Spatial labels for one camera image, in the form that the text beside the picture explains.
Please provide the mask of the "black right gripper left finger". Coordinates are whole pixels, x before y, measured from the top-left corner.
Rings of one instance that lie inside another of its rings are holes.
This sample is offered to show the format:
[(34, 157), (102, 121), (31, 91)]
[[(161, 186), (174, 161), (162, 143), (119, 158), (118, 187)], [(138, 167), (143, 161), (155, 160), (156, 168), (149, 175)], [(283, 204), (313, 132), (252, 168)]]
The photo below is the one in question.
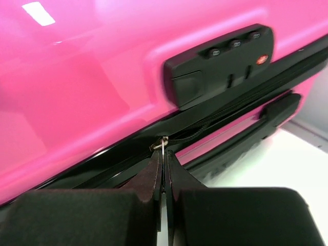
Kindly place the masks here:
[(37, 190), (22, 195), (1, 245), (156, 245), (162, 153), (119, 189)]

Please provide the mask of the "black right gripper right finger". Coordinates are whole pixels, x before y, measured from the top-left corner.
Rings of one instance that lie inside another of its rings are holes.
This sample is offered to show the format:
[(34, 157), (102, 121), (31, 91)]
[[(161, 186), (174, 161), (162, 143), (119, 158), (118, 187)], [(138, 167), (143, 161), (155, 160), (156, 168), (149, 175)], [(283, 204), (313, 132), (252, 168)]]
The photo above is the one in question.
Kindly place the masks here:
[(323, 245), (304, 199), (287, 188), (209, 188), (166, 152), (169, 245)]

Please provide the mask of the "pink hard-shell suitcase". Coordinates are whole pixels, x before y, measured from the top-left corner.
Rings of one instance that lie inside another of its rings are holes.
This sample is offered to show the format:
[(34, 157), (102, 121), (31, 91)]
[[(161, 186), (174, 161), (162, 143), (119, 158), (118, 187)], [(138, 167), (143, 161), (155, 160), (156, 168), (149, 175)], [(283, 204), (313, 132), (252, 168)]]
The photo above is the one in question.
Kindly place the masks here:
[(327, 1), (1, 1), (1, 209), (120, 186), (167, 147), (216, 171), (303, 106)]

